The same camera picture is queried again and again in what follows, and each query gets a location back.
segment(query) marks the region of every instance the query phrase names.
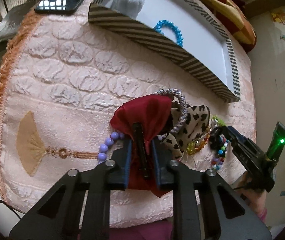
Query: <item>beige fan-shaped applique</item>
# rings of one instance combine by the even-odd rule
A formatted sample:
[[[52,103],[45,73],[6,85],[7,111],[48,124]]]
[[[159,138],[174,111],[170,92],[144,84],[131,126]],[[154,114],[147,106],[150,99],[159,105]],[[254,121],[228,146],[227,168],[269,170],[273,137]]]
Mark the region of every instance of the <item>beige fan-shaped applique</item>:
[[[33,113],[29,111],[20,121],[16,140],[18,156],[29,176],[34,176],[37,167],[46,154],[58,155],[65,159],[67,156],[81,159],[96,159],[97,153],[78,152],[65,148],[45,147],[41,140]]]

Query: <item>white fluffy scrunchie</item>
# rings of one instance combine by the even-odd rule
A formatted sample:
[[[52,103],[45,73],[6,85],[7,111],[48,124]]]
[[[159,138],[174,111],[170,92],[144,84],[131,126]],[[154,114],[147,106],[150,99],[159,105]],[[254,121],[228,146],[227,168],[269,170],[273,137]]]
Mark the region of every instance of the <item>white fluffy scrunchie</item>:
[[[145,0],[113,0],[110,9],[117,10],[122,14],[135,19],[144,3]]]

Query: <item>purple fabric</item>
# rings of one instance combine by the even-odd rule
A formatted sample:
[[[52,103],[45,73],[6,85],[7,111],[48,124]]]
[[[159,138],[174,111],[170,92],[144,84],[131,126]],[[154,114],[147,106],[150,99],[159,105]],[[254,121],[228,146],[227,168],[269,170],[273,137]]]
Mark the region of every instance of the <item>purple fabric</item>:
[[[110,228],[110,240],[170,240],[172,224],[161,220],[129,228]]]

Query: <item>tiled floor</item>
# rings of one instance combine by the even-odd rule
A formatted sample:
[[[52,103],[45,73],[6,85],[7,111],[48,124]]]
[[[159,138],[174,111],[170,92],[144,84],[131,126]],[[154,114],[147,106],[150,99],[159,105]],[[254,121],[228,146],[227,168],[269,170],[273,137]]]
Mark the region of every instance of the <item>tiled floor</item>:
[[[257,45],[249,53],[257,111],[257,145],[268,149],[277,121],[285,125],[285,26],[274,23],[270,13],[250,20],[257,34]],[[268,194],[266,223],[285,223],[285,147],[277,166],[276,185]]]

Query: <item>blue beaded bracelet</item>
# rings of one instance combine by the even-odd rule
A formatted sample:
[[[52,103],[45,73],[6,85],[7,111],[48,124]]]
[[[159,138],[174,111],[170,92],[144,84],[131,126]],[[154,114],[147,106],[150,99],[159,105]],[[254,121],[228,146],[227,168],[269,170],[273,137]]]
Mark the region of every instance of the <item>blue beaded bracelet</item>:
[[[112,132],[109,137],[105,139],[105,143],[102,143],[99,147],[99,153],[97,155],[98,164],[104,162],[107,159],[106,152],[118,139],[124,139],[125,135],[122,132]]]
[[[167,26],[174,31],[174,33],[176,34],[176,38],[177,38],[177,44],[180,47],[182,47],[183,37],[182,37],[181,31],[178,29],[178,27],[176,25],[174,25],[173,22],[169,22],[168,20],[162,20],[162,21],[157,22],[156,26],[154,27],[154,30],[156,32],[164,35],[164,33],[161,31],[161,28],[163,26]]]

